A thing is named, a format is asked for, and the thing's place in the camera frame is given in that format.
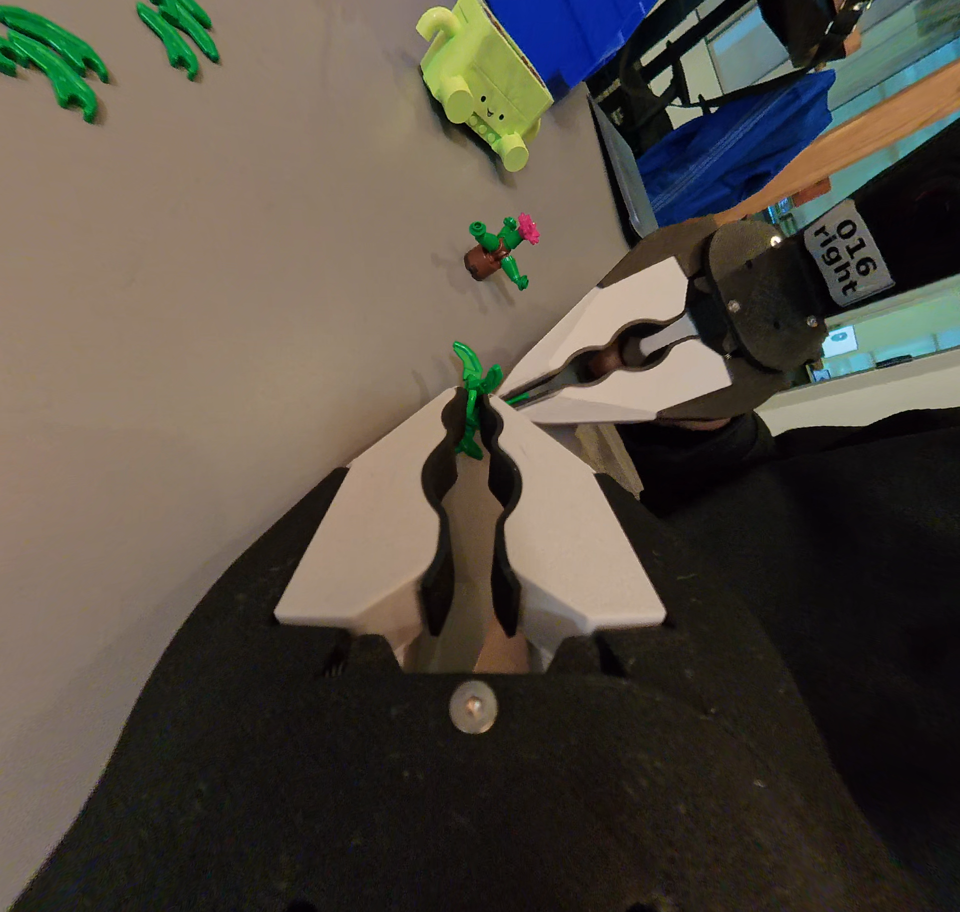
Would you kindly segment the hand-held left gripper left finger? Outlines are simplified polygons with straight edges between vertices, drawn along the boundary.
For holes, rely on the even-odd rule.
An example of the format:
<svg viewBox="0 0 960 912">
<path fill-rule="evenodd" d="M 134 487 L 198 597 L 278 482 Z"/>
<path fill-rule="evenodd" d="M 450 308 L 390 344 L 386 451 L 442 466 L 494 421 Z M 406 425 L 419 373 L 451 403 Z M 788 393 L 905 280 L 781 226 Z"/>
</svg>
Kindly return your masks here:
<svg viewBox="0 0 960 912">
<path fill-rule="evenodd" d="M 360 453 L 277 606 L 279 623 L 378 635 L 404 652 L 438 637 L 454 594 L 444 497 L 457 481 L 464 390 L 450 388 Z"/>
</svg>

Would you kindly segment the dark grey panel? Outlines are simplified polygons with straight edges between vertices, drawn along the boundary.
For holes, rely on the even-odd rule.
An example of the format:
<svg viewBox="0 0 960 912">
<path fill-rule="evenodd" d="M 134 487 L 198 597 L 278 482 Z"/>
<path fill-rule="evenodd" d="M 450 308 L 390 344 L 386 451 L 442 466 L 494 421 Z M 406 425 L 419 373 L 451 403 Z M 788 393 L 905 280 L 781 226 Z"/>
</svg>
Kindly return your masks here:
<svg viewBox="0 0 960 912">
<path fill-rule="evenodd" d="M 592 111 L 621 230 L 631 248 L 656 232 L 659 223 L 629 144 L 599 104 L 590 95 L 586 98 Z"/>
</svg>

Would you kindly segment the green spiky toy plant piece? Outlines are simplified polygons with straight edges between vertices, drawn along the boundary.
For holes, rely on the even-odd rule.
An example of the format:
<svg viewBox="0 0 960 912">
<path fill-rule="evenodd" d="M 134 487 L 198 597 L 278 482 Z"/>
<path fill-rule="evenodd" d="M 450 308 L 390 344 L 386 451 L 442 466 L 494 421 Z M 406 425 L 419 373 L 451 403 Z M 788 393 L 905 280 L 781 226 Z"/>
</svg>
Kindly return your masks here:
<svg viewBox="0 0 960 912">
<path fill-rule="evenodd" d="M 503 370 L 496 363 L 485 370 L 478 354 L 466 343 L 454 341 L 452 349 L 462 364 L 462 388 L 466 392 L 464 432 L 455 450 L 480 461 L 483 450 L 476 442 L 476 434 L 480 428 L 479 406 L 482 397 L 498 390 L 503 381 Z"/>
</svg>

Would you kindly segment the person's right forearm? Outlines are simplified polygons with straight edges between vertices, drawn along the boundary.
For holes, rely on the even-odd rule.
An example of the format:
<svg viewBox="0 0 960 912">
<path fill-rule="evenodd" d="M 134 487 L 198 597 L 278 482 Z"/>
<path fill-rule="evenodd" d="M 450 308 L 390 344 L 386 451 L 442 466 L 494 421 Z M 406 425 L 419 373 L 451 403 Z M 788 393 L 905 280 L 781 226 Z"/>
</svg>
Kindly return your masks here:
<svg viewBox="0 0 960 912">
<path fill-rule="evenodd" d="M 712 433 L 618 424 L 616 431 L 641 482 L 639 501 L 655 515 L 684 508 L 776 457 L 774 436 L 754 412 L 731 417 Z"/>
</svg>

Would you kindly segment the lime green toy block figure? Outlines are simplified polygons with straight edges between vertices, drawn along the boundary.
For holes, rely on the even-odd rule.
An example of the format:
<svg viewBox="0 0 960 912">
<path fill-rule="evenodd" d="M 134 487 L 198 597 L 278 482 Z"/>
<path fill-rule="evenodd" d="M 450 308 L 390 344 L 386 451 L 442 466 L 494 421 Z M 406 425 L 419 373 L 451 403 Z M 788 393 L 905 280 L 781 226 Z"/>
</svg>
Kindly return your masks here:
<svg viewBox="0 0 960 912">
<path fill-rule="evenodd" d="M 435 6 L 415 30 L 428 43 L 423 81 L 446 119 L 486 142 L 508 172 L 521 171 L 554 97 L 490 7 Z"/>
</svg>

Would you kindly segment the blue plastic bin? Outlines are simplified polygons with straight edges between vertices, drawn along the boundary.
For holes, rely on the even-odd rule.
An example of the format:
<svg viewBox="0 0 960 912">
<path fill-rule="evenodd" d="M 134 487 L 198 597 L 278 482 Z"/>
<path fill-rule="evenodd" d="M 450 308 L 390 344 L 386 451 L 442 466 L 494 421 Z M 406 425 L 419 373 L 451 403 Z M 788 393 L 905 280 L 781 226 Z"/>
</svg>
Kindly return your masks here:
<svg viewBox="0 0 960 912">
<path fill-rule="evenodd" d="M 485 0 L 555 100 L 615 55 L 658 0 Z"/>
</svg>

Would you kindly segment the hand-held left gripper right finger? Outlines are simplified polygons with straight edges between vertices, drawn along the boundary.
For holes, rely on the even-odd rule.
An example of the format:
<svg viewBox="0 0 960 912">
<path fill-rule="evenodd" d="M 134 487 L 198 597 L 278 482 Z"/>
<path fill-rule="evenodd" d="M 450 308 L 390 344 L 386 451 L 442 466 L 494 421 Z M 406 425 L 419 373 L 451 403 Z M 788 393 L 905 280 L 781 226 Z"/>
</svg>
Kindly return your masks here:
<svg viewBox="0 0 960 912">
<path fill-rule="evenodd" d="M 480 419 L 501 507 L 490 590 L 504 634 L 552 658 L 570 638 L 661 626 L 666 607 L 592 468 L 496 395 Z"/>
</svg>

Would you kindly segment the wooden beam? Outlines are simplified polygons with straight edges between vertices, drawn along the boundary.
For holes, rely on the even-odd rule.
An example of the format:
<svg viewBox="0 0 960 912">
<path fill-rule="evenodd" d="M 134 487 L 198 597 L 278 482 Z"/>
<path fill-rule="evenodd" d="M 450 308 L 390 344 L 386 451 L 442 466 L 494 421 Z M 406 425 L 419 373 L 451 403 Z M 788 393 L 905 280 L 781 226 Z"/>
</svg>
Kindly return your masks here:
<svg viewBox="0 0 960 912">
<path fill-rule="evenodd" d="M 942 66 L 869 110 L 824 132 L 754 195 L 715 213 L 719 225 L 759 213 L 959 109 L 959 61 Z"/>
</svg>

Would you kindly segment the blue fabric bag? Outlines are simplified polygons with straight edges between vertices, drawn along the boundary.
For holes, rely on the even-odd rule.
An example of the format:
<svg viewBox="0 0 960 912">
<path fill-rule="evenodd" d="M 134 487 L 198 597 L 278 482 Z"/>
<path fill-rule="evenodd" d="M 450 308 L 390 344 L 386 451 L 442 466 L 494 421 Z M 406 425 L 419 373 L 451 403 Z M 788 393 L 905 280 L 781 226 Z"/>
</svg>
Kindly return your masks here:
<svg viewBox="0 0 960 912">
<path fill-rule="evenodd" d="M 830 125 L 836 73 L 810 71 L 693 118 L 637 158 L 661 229 L 731 209 L 779 175 Z"/>
</svg>

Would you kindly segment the black metal stand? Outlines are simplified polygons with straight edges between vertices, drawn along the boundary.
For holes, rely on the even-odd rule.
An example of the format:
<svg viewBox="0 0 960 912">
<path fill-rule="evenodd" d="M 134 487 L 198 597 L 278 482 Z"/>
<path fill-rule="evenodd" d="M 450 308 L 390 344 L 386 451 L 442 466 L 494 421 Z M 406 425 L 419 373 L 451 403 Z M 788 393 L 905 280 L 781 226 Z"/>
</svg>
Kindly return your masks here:
<svg viewBox="0 0 960 912">
<path fill-rule="evenodd" d="M 671 131 L 670 107 L 710 114 L 735 100 L 783 89 L 846 57 L 855 49 L 848 41 L 872 1 L 660 0 L 606 65 L 586 80 L 586 88 L 630 151 L 639 155 Z M 786 49 L 792 70 L 714 98 L 694 96 L 684 56 L 752 5 Z"/>
</svg>

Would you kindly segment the scattered green toy leaf pieces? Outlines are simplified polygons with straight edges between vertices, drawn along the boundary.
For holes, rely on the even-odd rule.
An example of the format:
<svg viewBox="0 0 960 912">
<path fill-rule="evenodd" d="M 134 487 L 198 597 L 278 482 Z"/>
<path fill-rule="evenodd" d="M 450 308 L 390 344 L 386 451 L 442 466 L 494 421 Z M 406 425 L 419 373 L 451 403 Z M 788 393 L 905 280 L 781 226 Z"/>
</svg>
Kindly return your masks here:
<svg viewBox="0 0 960 912">
<path fill-rule="evenodd" d="M 220 63 L 212 18 L 198 0 L 138 1 L 135 11 L 161 43 L 168 65 L 188 81 L 200 77 L 199 56 Z M 87 39 L 50 16 L 10 3 L 2 3 L 1 25 L 2 76 L 18 79 L 23 70 L 36 72 L 47 81 L 60 108 L 77 112 L 87 124 L 101 120 L 93 82 L 109 85 L 113 78 L 106 60 Z"/>
</svg>

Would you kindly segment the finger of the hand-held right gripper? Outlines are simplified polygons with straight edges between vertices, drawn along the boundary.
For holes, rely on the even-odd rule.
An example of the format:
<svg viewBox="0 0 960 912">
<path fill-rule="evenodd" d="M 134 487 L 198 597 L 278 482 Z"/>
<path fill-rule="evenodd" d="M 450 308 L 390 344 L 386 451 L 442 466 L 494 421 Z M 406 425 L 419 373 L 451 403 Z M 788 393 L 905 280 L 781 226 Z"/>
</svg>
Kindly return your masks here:
<svg viewBox="0 0 960 912">
<path fill-rule="evenodd" d="M 540 426 L 646 423 L 734 383 L 723 355 L 697 338 L 656 351 L 642 366 L 594 376 L 591 362 L 606 352 L 548 350 L 538 343 L 521 359 L 521 414 Z"/>
<path fill-rule="evenodd" d="M 630 327 L 675 321 L 686 309 L 688 288 L 676 258 L 594 287 L 522 356 L 500 390 L 517 394 L 539 386 L 579 355 L 606 349 Z"/>
</svg>

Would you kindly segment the toy cactus with pink flower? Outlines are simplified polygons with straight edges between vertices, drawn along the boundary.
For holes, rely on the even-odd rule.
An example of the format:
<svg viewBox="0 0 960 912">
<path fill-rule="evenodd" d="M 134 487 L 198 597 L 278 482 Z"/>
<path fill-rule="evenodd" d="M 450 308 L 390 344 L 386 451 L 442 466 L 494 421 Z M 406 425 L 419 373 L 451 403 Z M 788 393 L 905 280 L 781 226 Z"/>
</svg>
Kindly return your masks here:
<svg viewBox="0 0 960 912">
<path fill-rule="evenodd" d="M 519 291 L 524 291 L 529 279 L 520 272 L 514 252 L 522 242 L 539 243 L 541 236 L 533 217 L 526 212 L 518 217 L 509 215 L 497 232 L 490 231 L 482 221 L 474 221 L 468 231 L 475 245 L 464 254 L 463 265 L 474 280 L 483 282 L 503 271 Z"/>
</svg>

